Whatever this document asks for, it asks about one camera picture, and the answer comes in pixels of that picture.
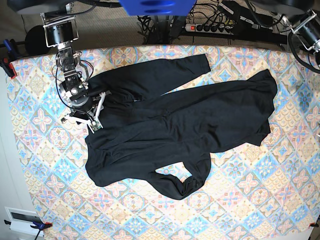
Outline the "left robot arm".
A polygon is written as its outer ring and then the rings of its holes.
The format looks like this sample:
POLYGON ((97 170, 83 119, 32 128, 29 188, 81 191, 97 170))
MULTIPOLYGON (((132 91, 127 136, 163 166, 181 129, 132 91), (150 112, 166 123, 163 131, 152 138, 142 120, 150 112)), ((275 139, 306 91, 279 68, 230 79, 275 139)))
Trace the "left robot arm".
POLYGON ((308 54, 313 54, 316 64, 320 65, 320 17, 312 9, 313 0, 247 0, 246 5, 253 18, 261 27, 270 28, 284 22, 288 29, 287 41, 294 58, 305 68, 319 74, 320 68, 314 67, 311 61, 305 62, 297 54, 293 37, 297 37, 308 54), (280 14, 277 22, 266 24, 255 13, 251 4, 257 7, 280 14))

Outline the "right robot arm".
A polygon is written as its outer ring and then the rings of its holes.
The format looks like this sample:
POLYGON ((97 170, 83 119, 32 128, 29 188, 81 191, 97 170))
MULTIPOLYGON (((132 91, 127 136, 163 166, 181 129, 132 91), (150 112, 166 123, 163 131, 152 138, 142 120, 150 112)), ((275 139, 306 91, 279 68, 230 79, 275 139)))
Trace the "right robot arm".
POLYGON ((48 48, 57 48, 56 69, 64 80, 56 81, 55 87, 61 102, 70 113, 61 121, 72 120, 88 126, 92 133, 103 128, 99 115, 108 90, 92 88, 89 79, 91 64, 85 64, 81 53, 72 49, 72 42, 79 38, 76 15, 72 13, 70 0, 9 0, 7 5, 21 15, 40 14, 48 48))

